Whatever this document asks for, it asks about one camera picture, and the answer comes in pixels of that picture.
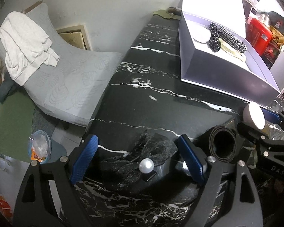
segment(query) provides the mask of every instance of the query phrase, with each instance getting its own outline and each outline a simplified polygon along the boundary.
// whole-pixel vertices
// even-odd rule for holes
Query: green mat
[[[0,153],[17,160],[30,162],[27,142],[32,133],[35,104],[21,90],[0,104]]]

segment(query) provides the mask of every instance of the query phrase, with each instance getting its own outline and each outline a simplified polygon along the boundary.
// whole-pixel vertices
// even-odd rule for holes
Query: black beaded bracelet
[[[214,23],[209,25],[209,31],[211,32],[211,38],[209,39],[209,47],[214,52],[218,52],[221,49],[221,43],[219,42],[220,33],[217,30],[217,26]]]
[[[245,53],[247,51],[246,44],[241,42],[232,33],[230,33],[225,27],[221,26],[217,28],[215,23],[209,25],[209,31],[211,32],[211,38],[209,39],[209,47],[213,52],[218,52],[221,49],[221,43],[219,38],[228,43],[231,47],[239,51],[240,53]]]
[[[235,50],[238,50],[240,53],[245,53],[247,51],[246,44],[241,42],[232,33],[226,30],[224,26],[221,26],[218,29],[218,32],[220,33],[220,38],[226,43],[228,43]]]

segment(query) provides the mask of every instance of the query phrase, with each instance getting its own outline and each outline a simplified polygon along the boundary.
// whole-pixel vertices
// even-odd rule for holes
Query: white ball
[[[143,159],[139,164],[140,172],[145,174],[150,173],[154,169],[154,167],[154,162],[149,158]]]

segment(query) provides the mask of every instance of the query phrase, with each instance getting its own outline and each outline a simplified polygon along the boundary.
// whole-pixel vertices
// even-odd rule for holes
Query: wall
[[[5,0],[0,25],[11,11],[38,0]],[[94,51],[126,53],[152,11],[177,6],[180,0],[43,0],[55,28],[85,23]]]

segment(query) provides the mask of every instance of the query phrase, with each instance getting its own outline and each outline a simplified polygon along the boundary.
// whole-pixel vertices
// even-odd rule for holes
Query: gray mattress
[[[41,64],[32,74],[24,84],[27,93],[44,113],[87,126],[120,63],[121,53],[93,52],[66,43],[54,29],[45,3],[26,15],[49,35],[53,42],[51,48],[60,56],[56,67]]]

